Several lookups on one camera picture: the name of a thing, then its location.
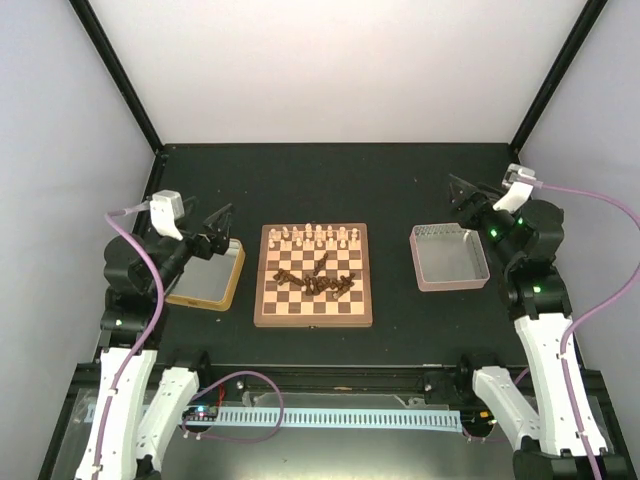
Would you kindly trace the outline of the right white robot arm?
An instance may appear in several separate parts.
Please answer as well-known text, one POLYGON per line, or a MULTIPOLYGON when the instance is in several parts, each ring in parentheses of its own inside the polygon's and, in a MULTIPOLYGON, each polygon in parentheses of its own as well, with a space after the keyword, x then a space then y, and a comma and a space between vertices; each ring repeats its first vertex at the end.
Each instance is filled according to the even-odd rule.
POLYGON ((450 202, 462 227, 486 237, 500 262, 504 303, 523 346, 535 400, 509 371, 487 362, 461 362, 457 396, 480 400, 504 432, 518 479, 627 479, 623 455, 613 452, 594 419, 576 354, 578 325, 555 266, 564 240, 564 212, 534 199, 530 174, 506 175, 503 195, 450 178, 450 202))

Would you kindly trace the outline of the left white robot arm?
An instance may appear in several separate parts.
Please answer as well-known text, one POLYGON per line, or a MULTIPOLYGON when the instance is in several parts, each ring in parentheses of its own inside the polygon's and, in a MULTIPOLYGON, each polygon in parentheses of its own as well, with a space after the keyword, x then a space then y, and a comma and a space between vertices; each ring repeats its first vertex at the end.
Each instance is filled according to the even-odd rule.
POLYGON ((191 197, 163 191, 106 214, 117 232, 104 250, 108 282, 100 322, 100 384, 78 479, 158 479, 169 442, 190 400, 214 388, 206 352, 165 368, 150 406, 143 405, 166 323, 166 291, 194 259, 225 255, 234 207, 227 204, 196 231, 181 221, 191 197))

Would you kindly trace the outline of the row of white chess pieces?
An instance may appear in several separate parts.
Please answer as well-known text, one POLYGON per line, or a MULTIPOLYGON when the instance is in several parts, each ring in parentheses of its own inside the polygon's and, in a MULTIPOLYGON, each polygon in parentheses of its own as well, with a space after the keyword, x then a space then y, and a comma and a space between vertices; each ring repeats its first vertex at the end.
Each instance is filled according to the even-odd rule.
POLYGON ((263 227, 263 243, 268 250, 358 250, 366 225, 346 224, 276 224, 263 227))

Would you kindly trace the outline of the wooden chess board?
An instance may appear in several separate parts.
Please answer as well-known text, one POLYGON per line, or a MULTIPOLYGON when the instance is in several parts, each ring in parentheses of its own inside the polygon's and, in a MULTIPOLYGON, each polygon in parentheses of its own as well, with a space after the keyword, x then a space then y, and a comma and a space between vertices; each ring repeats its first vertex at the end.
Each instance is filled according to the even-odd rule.
POLYGON ((366 224, 262 227, 255 326, 365 328, 372 324, 366 224))

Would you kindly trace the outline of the pile of dark chess pieces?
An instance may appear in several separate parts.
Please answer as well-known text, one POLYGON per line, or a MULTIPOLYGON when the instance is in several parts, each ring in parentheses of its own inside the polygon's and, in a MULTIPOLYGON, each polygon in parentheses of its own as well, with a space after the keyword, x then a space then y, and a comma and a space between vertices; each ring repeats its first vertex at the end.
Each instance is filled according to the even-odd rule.
POLYGON ((361 270, 349 268, 350 264, 359 266, 361 261, 339 259, 339 254, 348 254, 348 251, 283 252, 288 257, 268 262, 270 270, 266 273, 265 289, 288 289, 290 302, 294 301, 294 291, 302 293, 303 301, 310 301, 311 297, 324 298, 326 302, 348 301, 351 291, 363 289, 361 270))

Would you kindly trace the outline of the small circuit board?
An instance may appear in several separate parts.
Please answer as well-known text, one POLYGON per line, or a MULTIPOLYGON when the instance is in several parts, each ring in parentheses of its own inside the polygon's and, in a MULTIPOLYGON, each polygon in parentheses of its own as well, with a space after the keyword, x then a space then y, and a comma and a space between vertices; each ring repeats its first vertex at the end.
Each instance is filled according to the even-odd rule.
POLYGON ((182 419, 186 422, 205 422, 211 423, 218 416, 219 408, 217 406, 208 405, 190 405, 182 415, 182 419))

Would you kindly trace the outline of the gold rimmed metal tray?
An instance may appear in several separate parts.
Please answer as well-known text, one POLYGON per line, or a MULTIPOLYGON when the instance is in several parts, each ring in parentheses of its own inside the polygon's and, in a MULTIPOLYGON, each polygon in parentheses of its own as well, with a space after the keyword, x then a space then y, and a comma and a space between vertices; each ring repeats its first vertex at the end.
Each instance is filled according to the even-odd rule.
POLYGON ((192 258, 170 287, 166 301, 171 305, 224 312, 230 309, 245 261, 238 239, 230 240, 224 255, 210 260, 192 258))

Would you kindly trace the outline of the pink rimmed metal tray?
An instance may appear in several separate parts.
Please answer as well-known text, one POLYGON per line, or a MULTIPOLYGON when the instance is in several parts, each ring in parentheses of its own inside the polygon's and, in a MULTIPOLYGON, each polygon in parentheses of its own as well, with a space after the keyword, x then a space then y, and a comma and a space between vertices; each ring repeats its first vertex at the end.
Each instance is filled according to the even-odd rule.
POLYGON ((409 237, 422 292, 481 289, 490 279, 477 231, 457 223, 415 225, 409 237))

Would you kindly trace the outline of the black rail base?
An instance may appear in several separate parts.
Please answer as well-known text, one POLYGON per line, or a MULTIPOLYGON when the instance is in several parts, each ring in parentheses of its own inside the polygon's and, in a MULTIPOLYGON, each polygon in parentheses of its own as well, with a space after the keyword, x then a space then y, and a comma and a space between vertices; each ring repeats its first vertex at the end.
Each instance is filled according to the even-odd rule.
MULTIPOLYGON (((339 393, 347 394, 418 394, 436 404, 472 402, 471 387, 457 380, 456 367, 291 367, 291 366, 239 366, 213 364, 200 389, 212 385, 237 371, 252 370, 271 379, 284 393, 339 393)), ((67 396, 79 394, 81 389, 97 389, 100 384, 98 364, 80 364, 72 377, 67 396)), ((595 370, 582 370, 582 379, 588 395, 608 398, 602 374, 595 370)), ((240 391, 272 392, 265 380, 241 373, 239 380, 224 381, 225 399, 239 399, 240 391)))

